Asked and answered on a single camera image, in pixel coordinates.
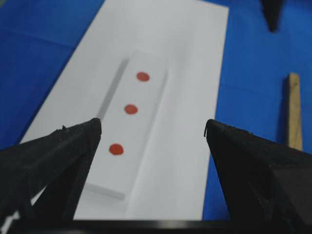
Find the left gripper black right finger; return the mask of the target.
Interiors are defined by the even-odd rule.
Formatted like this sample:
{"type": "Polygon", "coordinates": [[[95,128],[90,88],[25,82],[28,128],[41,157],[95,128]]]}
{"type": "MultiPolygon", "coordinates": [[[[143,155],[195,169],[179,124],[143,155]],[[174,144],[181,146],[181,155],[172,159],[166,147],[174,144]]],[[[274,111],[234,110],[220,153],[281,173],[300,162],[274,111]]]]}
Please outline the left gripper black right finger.
{"type": "Polygon", "coordinates": [[[234,234],[309,234],[312,231],[312,156],[207,121],[206,137],[234,234]]]}

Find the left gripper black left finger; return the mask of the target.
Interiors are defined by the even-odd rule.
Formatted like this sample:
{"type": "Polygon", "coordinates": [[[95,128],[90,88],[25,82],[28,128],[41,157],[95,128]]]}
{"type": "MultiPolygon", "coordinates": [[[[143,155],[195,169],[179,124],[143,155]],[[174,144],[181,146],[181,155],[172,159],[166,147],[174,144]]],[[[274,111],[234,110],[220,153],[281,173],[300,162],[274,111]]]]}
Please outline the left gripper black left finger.
{"type": "Polygon", "coordinates": [[[94,234],[74,215],[101,139],[98,118],[0,152],[0,223],[10,234],[94,234]]]}

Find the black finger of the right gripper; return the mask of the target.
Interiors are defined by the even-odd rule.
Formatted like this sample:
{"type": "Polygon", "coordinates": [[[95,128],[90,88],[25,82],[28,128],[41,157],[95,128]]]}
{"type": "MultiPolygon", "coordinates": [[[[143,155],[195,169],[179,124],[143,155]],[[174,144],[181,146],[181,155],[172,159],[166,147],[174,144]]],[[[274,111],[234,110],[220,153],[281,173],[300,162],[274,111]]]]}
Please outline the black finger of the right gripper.
{"type": "Polygon", "coordinates": [[[262,13],[270,32],[276,32],[285,0],[260,0],[262,13]]]}

